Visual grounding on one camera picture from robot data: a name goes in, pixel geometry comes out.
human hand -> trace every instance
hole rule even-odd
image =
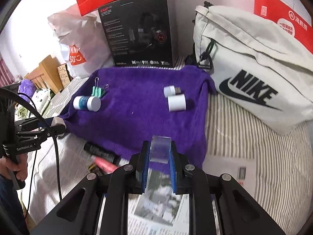
[[[7,179],[12,179],[8,170],[17,171],[16,178],[24,181],[27,178],[27,153],[19,155],[20,163],[13,163],[8,157],[2,157],[0,159],[0,174]]]

black clamp arm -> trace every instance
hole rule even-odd
[[[112,174],[88,174],[35,227],[31,235],[95,234],[106,195],[100,235],[127,235],[128,194],[145,190],[150,143]],[[170,166],[176,194],[189,194],[189,234],[216,235],[214,194],[221,234],[285,235],[264,209],[229,174],[215,177],[188,163],[172,142]]]
[[[46,119],[48,124],[51,124],[53,118]],[[29,118],[25,120],[16,121],[14,126],[7,123],[8,129],[6,134],[8,136],[2,141],[2,148],[0,158],[6,155],[10,160],[16,164],[20,162],[19,155],[41,149],[40,144],[47,140],[52,135],[46,128],[41,128],[39,131],[32,131],[39,127],[43,127],[37,118]],[[65,126],[63,124],[54,125],[51,127],[54,135],[65,133]],[[16,190],[23,189],[25,182],[16,178],[16,171],[8,171],[14,187]]]

black cable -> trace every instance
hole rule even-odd
[[[55,148],[55,156],[56,156],[56,169],[57,169],[57,184],[58,184],[58,193],[60,201],[62,200],[62,194],[61,194],[61,184],[60,184],[60,163],[59,163],[59,156],[58,156],[58,144],[57,139],[54,135],[54,132],[52,131],[51,127],[48,125],[48,123],[45,121],[45,119],[39,114],[39,112],[30,105],[26,100],[24,100],[22,97],[18,96],[16,93],[7,90],[5,88],[0,88],[0,96],[5,97],[7,99],[13,100],[22,106],[24,106],[26,109],[28,109],[30,112],[32,112],[36,118],[46,126],[48,132],[50,133],[53,142],[54,142],[54,148]]]
[[[130,50],[130,51],[129,51],[129,54],[134,54],[134,53],[142,52],[142,51],[144,51],[146,48],[150,47],[151,45],[152,45],[152,43],[150,43],[148,46],[146,46],[146,47],[143,48],[142,50],[138,50],[138,51],[136,51],[136,50]]]
[[[28,205],[27,205],[27,212],[26,212],[26,215],[25,215],[25,220],[26,220],[27,215],[28,215],[28,212],[29,212],[30,194],[31,194],[31,192],[32,192],[32,177],[33,177],[33,174],[34,174],[34,168],[35,168],[36,157],[37,157],[37,150],[36,150],[36,152],[35,152],[35,158],[34,158],[34,162],[33,162],[33,164],[32,164],[32,176],[31,176],[31,178],[30,178]]]
[[[23,95],[23,96],[26,96],[31,102],[32,102],[32,105],[34,106],[34,108],[37,110],[36,108],[36,105],[34,103],[34,101],[32,100],[32,98],[30,98],[27,94],[24,94],[24,93],[18,93],[18,95]]]
[[[34,108],[37,110],[34,101],[33,101],[32,98],[30,98],[27,94],[18,93],[18,95],[26,96],[26,97],[32,102],[32,105],[34,106]],[[33,175],[34,175],[34,168],[35,168],[36,157],[37,157],[37,150],[35,151],[35,158],[34,158],[34,162],[33,162],[33,164],[32,164],[32,175],[31,175],[31,177],[30,177],[29,197],[28,197],[28,205],[27,205],[27,212],[26,212],[26,215],[25,215],[25,220],[26,220],[26,218],[27,218],[27,216],[28,216],[28,212],[29,212],[30,195],[31,195],[31,193],[32,193],[32,177],[33,177]]]

red logo on bag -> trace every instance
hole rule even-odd
[[[73,66],[86,62],[86,59],[79,50],[80,48],[75,45],[69,47],[69,62]]]
[[[291,20],[295,20],[295,14],[292,11],[289,11],[289,17]]]

wooden headboard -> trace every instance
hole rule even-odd
[[[25,75],[25,79],[31,80],[37,88],[50,88],[55,94],[63,88],[58,74],[59,63],[48,55],[39,66],[31,73]]]

